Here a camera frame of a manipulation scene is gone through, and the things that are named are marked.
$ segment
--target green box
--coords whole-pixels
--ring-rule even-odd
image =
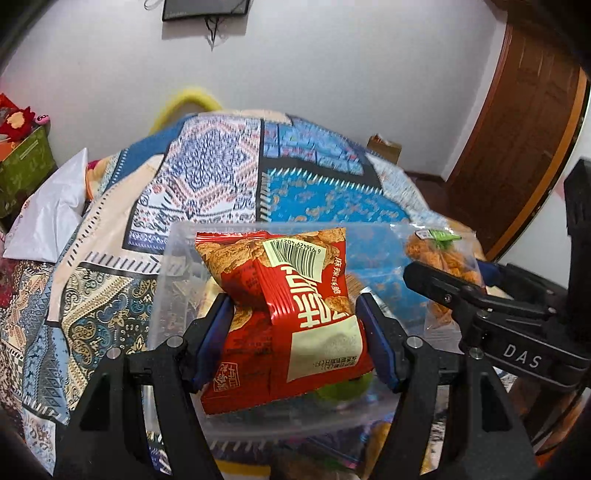
[[[0,218],[18,214],[24,201],[57,169],[44,127],[36,128],[0,162]]]

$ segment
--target patterned bedspread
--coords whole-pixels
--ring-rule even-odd
[[[281,113],[192,116],[103,161],[58,263],[19,262],[1,310],[0,402],[50,472],[104,353],[145,348],[174,222],[446,221],[397,166]]]

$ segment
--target plastic bag of snacks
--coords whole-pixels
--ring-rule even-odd
[[[475,243],[478,244],[478,241],[474,232],[418,228],[408,237],[405,252],[412,260],[426,263],[484,288],[478,263],[474,257]],[[452,324],[457,327],[452,319],[451,310],[439,303],[429,301],[425,329]]]
[[[253,407],[369,372],[345,281],[345,229],[293,236],[198,233],[195,248],[236,312],[202,406]]]

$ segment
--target white pillow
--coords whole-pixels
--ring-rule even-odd
[[[6,236],[4,258],[57,262],[82,221],[87,164],[85,148],[27,199]]]

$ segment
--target red snack bag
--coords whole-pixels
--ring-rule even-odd
[[[233,239],[199,234],[196,249],[239,305],[216,377],[202,395],[206,413],[300,395],[373,368],[348,299],[345,229]],[[237,321],[245,307],[252,315]]]

